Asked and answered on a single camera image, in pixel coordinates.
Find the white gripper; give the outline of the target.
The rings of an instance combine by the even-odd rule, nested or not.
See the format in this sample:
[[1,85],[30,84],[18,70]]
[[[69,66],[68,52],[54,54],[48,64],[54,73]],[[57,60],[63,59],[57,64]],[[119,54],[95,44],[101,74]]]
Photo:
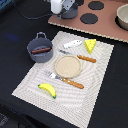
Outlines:
[[69,10],[74,3],[75,0],[51,0],[51,11],[59,14],[63,9]]

